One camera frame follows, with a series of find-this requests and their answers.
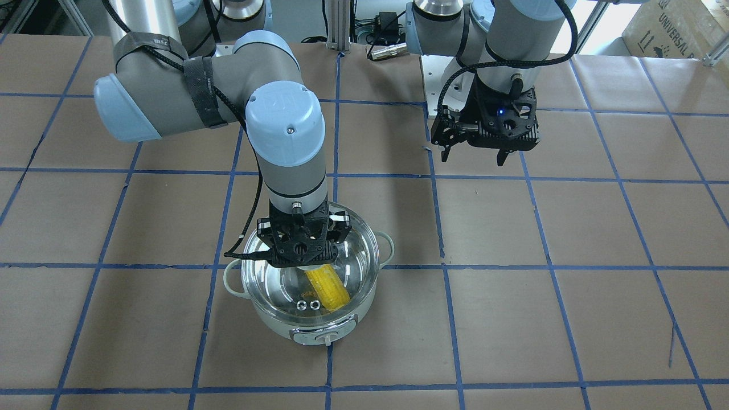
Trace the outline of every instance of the tiled table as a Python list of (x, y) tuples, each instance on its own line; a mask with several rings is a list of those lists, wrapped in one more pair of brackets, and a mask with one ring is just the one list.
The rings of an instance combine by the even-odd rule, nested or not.
[(329, 349), (220, 283), (256, 184), (238, 127), (116, 142), (90, 95), (108, 38), (0, 39), (0, 409), (729, 409), (711, 71), (545, 68), (542, 142), (499, 168), (465, 144), (439, 161), (417, 57), (292, 46), (332, 198), (398, 246)]

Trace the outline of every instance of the metal pot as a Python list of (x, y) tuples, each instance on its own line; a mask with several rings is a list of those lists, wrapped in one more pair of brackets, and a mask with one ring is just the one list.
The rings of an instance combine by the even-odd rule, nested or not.
[[(392, 259), (394, 243), (384, 232), (373, 231), (350, 209), (329, 203), (330, 211), (348, 211), (352, 229), (344, 242), (337, 244), (338, 256), (331, 264), (349, 295), (349, 302), (329, 310), (319, 300), (306, 270), (313, 267), (274, 268), (265, 260), (231, 262), (223, 273), (225, 289), (232, 295), (253, 301), (256, 313), (277, 334), (299, 344), (330, 345), (350, 333), (372, 305), (377, 274)], [(390, 254), (380, 263), (375, 236), (387, 240)], [(255, 233), (246, 242), (245, 253), (268, 250)], [(233, 290), (228, 274), (241, 265), (243, 292)]]

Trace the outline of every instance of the cardboard box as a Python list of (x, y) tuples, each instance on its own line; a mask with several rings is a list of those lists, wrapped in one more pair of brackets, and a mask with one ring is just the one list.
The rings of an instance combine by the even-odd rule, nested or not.
[[(623, 32), (632, 55), (701, 59), (729, 30), (729, 0), (651, 0)], [(714, 67), (729, 87), (729, 55)]]

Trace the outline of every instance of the pot handle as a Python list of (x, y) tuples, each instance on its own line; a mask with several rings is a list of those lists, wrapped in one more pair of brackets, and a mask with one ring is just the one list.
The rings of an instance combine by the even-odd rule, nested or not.
[(379, 236), (382, 239), (386, 240), (387, 243), (390, 245), (390, 256), (388, 256), (384, 262), (380, 263), (380, 269), (382, 269), (385, 267), (385, 265), (390, 263), (392, 257), (395, 256), (395, 243), (392, 241), (392, 238), (390, 238), (390, 235), (388, 235), (387, 233), (384, 233), (382, 231), (372, 231), (372, 233), (374, 233), (375, 236)]
[(230, 293), (231, 295), (238, 296), (239, 298), (250, 299), (251, 296), (248, 294), (248, 292), (245, 291), (246, 284), (244, 284), (242, 280), (241, 280), (241, 284), (243, 285), (243, 292), (237, 292), (237, 291), (233, 290), (227, 282), (227, 275), (230, 272), (230, 269), (235, 268), (237, 265), (240, 265), (242, 262), (243, 262), (242, 259), (235, 259), (235, 260), (233, 260), (233, 262), (228, 263), (228, 266), (225, 266), (225, 270), (223, 271), (223, 285), (225, 286), (225, 290), (227, 290), (228, 293)]

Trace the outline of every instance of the yellow corn cob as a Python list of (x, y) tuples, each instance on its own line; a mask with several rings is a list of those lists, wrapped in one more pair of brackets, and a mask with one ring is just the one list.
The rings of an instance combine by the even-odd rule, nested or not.
[(337, 310), (349, 302), (349, 293), (330, 264), (306, 271), (306, 277), (319, 296), (322, 306), (330, 311)]

